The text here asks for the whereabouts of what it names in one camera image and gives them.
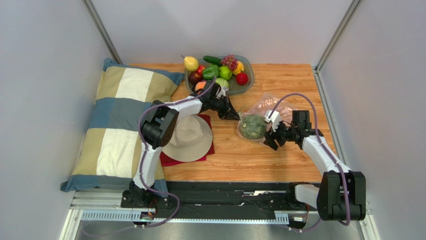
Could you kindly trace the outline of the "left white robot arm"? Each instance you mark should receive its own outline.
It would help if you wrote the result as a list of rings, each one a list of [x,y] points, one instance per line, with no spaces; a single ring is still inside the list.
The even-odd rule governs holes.
[[[147,203],[153,193],[165,194],[164,190],[153,189],[155,172],[161,150],[171,140],[181,118],[212,110],[221,120],[240,120],[228,91],[214,80],[201,81],[190,96],[174,102],[156,100],[142,113],[138,121],[141,158],[127,191],[130,197]]]

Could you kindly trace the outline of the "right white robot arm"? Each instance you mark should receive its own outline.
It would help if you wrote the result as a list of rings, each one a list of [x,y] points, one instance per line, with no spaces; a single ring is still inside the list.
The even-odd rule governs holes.
[[[294,142],[313,161],[322,175],[318,187],[295,183],[291,193],[296,202],[317,209],[323,221],[362,221],[367,214],[366,178],[346,166],[328,146],[322,133],[312,127],[308,110],[294,110],[289,125],[276,110],[268,110],[264,121],[270,124],[264,144],[277,150]]]

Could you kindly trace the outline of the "yellow pear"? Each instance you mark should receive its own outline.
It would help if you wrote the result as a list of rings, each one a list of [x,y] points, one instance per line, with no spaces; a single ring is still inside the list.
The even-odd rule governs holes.
[[[194,72],[199,68],[199,61],[193,56],[183,56],[183,65],[187,71]]]

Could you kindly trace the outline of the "clear zip top bag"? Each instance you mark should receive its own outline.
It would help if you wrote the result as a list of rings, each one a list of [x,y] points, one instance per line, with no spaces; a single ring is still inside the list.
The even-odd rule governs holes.
[[[262,97],[260,97],[254,105],[252,106],[243,106],[238,110],[239,116],[240,116],[240,121],[242,120],[243,116],[245,115],[251,115],[251,114],[256,114],[256,115],[260,115],[263,116],[264,120],[265,120],[265,114],[268,110],[272,110],[275,105],[277,104],[279,98],[276,97],[275,95],[265,92]],[[239,134],[240,137],[241,134],[238,131],[238,128],[240,126],[240,121],[238,122],[237,125],[237,132]],[[266,127],[266,132],[269,130],[270,128],[270,124],[267,124]],[[257,139],[257,140],[249,140],[249,141],[259,141],[259,142],[263,142],[265,140],[265,135],[264,137],[262,137],[261,139]]]

